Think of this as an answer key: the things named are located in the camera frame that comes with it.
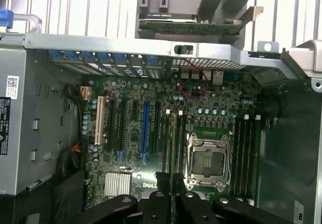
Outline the black RAM slot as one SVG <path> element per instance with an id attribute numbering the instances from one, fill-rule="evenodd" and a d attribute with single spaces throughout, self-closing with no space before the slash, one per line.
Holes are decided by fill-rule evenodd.
<path id="1" fill-rule="evenodd" d="M 181 172 L 180 171 L 180 155 L 181 155 L 181 127 L 182 127 L 182 117 L 178 115 L 178 121 L 177 121 L 177 150 L 176 150 L 176 172 Z"/>
<path id="2" fill-rule="evenodd" d="M 183 116 L 182 118 L 182 136 L 181 136 L 181 167 L 180 169 L 184 171 L 185 164 L 185 148 L 186 148 L 186 121 L 187 116 Z"/>
<path id="3" fill-rule="evenodd" d="M 247 125 L 245 121 L 240 122 L 240 178 L 239 178 L 239 196 L 243 193 L 243 178 L 244 178 L 244 154 L 245 154 L 245 130 Z"/>
<path id="4" fill-rule="evenodd" d="M 248 120 L 246 122 L 246 150 L 247 150 L 247 160 L 246 160 L 246 173 L 245 173 L 245 199 L 249 197 L 249 175 L 250 175 L 250 157 L 251 157 L 251 135 L 252 135 L 252 123 Z"/>
<path id="5" fill-rule="evenodd" d="M 260 121 L 254 121 L 254 151 L 253 151 L 253 173 L 252 173 L 252 204 L 256 203 L 256 193 L 257 193 L 257 178 L 258 178 L 258 162 L 259 162 L 259 145 L 260 145 Z"/>
<path id="6" fill-rule="evenodd" d="M 170 169 L 169 173 L 174 173 L 174 164 L 175 164 L 175 140 L 176 140 L 176 125 L 177 125 L 177 115 L 172 113 L 172 121 L 171 121 L 171 138 L 170 138 Z"/>
<path id="7" fill-rule="evenodd" d="M 235 118 L 232 158 L 232 195 L 236 196 L 237 167 L 238 167 L 238 145 L 239 145 L 239 119 Z"/>
<path id="8" fill-rule="evenodd" d="M 164 134 L 164 150 L 163 150 L 163 166 L 162 171 L 166 171 L 167 161 L 167 145 L 168 145 L 168 129 L 169 129 L 169 109 L 166 110 L 166 121 L 165 121 L 165 134 Z"/>

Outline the silver finned chipset heatsink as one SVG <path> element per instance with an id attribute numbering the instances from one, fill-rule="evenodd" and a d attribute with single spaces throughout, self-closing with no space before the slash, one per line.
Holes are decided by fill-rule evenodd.
<path id="1" fill-rule="evenodd" d="M 113 198 L 118 195 L 130 194 L 131 174 L 108 172 L 105 175 L 104 196 Z"/>

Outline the silver CPU socket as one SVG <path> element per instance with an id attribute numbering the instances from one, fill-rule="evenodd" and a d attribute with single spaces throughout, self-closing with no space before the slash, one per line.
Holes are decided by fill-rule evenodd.
<path id="1" fill-rule="evenodd" d="M 227 178 L 226 148 L 222 137 L 205 139 L 194 132 L 187 135 L 185 177 L 188 190 L 194 187 L 211 187 L 220 193 L 226 190 L 223 188 Z"/>

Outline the green Dell motherboard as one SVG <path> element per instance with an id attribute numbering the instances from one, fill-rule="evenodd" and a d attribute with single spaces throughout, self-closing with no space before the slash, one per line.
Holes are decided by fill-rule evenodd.
<path id="1" fill-rule="evenodd" d="M 186 148 L 184 175 L 186 185 L 185 167 L 187 154 L 187 135 L 196 133 L 205 139 L 220 139 L 224 134 L 229 138 L 231 146 L 231 172 L 233 158 L 233 138 L 235 118 L 239 119 L 239 145 L 236 198 L 252 200 L 251 186 L 253 173 L 254 151 L 254 121 L 260 121 L 261 116 L 257 110 L 257 97 L 261 91 L 260 85 L 249 75 L 228 72 L 221 74 L 218 85 L 212 77 L 199 79 L 179 79 L 174 77 L 165 81 L 151 79 L 119 79 L 113 77 L 96 78 L 90 80 L 92 96 L 86 101 L 82 120 L 82 137 L 87 146 L 85 159 L 85 208 L 93 207 L 110 198 L 104 196 L 105 175 L 108 172 L 131 174 L 130 195 L 140 198 L 144 192 L 157 189 L 156 173 L 163 172 L 163 150 L 166 110 L 169 109 L 169 129 L 167 145 L 166 171 L 170 169 L 170 138 L 172 113 L 187 116 L 186 121 Z M 95 128 L 98 96 L 104 96 L 105 118 L 103 139 L 100 145 L 95 145 Z M 110 101 L 116 101 L 116 115 L 112 149 L 108 149 L 108 126 Z M 127 102 L 126 128 L 124 131 L 123 150 L 118 151 L 121 102 Z M 138 101 L 138 115 L 132 117 L 132 102 Z M 148 145 L 147 153 L 142 158 L 141 137 L 143 104 L 150 102 Z M 161 103 L 160 124 L 158 130 L 158 152 L 152 153 L 155 103 Z M 240 122 L 249 120 L 252 123 L 251 157 L 249 175 L 249 197 L 245 199 L 245 173 L 246 173 L 246 135 L 244 154 L 243 193 L 239 196 L 240 178 Z M 211 187 L 194 187 L 192 191 L 203 193 L 208 200 L 221 195 L 232 195 L 232 180 L 222 193 Z"/>

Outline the long black expansion slot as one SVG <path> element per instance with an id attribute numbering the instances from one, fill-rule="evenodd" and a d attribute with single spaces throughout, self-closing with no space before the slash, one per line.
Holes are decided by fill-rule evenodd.
<path id="1" fill-rule="evenodd" d="M 120 127 L 119 127 L 119 142 L 118 142 L 118 151 L 123 150 L 123 140 L 124 140 L 124 131 L 126 126 L 126 111 L 127 111 L 127 102 L 123 100 L 121 102 L 121 113 L 120 113 Z"/>
<path id="2" fill-rule="evenodd" d="M 158 130 L 160 124 L 160 109 L 161 103 L 155 103 L 155 113 L 154 113 L 154 130 L 153 130 L 153 142 L 152 142 L 152 153 L 157 154 L 158 152 Z"/>
<path id="3" fill-rule="evenodd" d="M 114 125 L 115 125 L 115 115 L 116 115 L 116 101 L 111 100 L 110 101 L 110 109 L 109 109 L 109 128 L 108 128 L 108 149 L 112 149 L 112 140 L 114 135 Z"/>

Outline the blue expansion slot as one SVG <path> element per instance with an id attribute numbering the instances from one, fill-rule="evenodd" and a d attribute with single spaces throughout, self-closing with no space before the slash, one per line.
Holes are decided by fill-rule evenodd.
<path id="1" fill-rule="evenodd" d="M 147 153 L 149 110 L 150 110 L 150 102 L 146 101 L 143 104 L 142 137 L 141 137 L 141 149 L 140 149 L 142 158 Z"/>

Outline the white expansion slot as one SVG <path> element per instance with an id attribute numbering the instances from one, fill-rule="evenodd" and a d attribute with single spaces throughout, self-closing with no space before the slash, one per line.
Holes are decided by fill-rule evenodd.
<path id="1" fill-rule="evenodd" d="M 100 145 L 103 139 L 104 118 L 105 118 L 105 102 L 104 96 L 98 96 L 97 113 L 96 113 L 96 128 L 95 128 L 95 145 Z"/>

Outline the black plastic drive bay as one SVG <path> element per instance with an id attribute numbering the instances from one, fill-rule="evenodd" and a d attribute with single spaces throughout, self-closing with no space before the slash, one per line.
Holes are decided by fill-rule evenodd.
<path id="1" fill-rule="evenodd" d="M 85 172 L 55 177 L 35 189 L 0 195 L 0 224 L 61 224 L 81 213 Z"/>

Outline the white printed sticker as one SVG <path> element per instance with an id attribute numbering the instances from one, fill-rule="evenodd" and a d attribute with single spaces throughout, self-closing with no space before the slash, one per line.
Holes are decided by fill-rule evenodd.
<path id="1" fill-rule="evenodd" d="M 293 223 L 312 224 L 314 219 L 314 208 L 310 205 L 303 205 L 299 201 L 294 202 Z"/>

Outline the grey metal PC case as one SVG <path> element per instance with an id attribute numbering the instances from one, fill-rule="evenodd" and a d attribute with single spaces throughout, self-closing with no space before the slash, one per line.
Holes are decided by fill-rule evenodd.
<path id="1" fill-rule="evenodd" d="M 176 45 L 184 46 L 183 54 L 174 53 Z M 314 208 L 312 224 L 322 224 L 322 79 L 298 78 L 277 43 L 260 41 L 257 51 L 242 51 L 229 44 L 43 34 L 38 17 L 14 13 L 13 27 L 0 27 L 0 49 L 27 54 L 17 195 L 85 172 L 80 87 L 90 80 L 212 77 L 218 85 L 221 74 L 234 72 L 261 87 L 256 203 L 193 192 L 210 203 L 233 197 L 292 223 L 297 200 Z M 0 155 L 8 150 L 10 104 L 0 97 Z M 91 208 L 85 208 L 85 190 L 84 179 L 81 213 Z"/>

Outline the white power connector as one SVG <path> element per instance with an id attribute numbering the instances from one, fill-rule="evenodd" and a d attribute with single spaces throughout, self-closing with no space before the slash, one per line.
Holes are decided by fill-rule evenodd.
<path id="1" fill-rule="evenodd" d="M 82 96 L 84 101 L 90 101 L 92 96 L 92 87 L 81 86 L 80 95 Z"/>

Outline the grey power supply unit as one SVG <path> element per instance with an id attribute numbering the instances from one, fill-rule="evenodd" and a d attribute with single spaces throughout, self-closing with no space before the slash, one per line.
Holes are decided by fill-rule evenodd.
<path id="1" fill-rule="evenodd" d="M 0 97 L 9 97 L 9 141 L 6 155 L 0 155 L 0 195 L 17 195 L 23 112 L 26 51 L 0 49 Z"/>

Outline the grey case foot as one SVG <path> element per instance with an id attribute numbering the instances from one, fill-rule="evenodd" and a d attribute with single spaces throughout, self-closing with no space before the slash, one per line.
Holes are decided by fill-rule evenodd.
<path id="1" fill-rule="evenodd" d="M 322 40 L 309 40 L 288 50 L 283 49 L 281 59 L 300 79 L 322 79 Z"/>

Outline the blue plastic case latch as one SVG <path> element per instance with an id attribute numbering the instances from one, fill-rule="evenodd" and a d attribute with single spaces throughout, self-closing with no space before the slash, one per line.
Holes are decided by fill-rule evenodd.
<path id="1" fill-rule="evenodd" d="M 8 9 L 0 9 L 0 27 L 9 28 L 13 27 L 14 12 Z"/>

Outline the graphics card with bracket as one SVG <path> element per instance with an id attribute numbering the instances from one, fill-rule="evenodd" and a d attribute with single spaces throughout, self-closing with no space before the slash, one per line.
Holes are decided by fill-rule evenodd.
<path id="1" fill-rule="evenodd" d="M 223 23 L 210 23 L 207 20 L 198 22 L 194 14 L 141 13 L 139 29 L 168 35 L 238 35 L 242 28 L 264 11 L 261 6 L 253 6 L 238 20 L 227 19 Z"/>

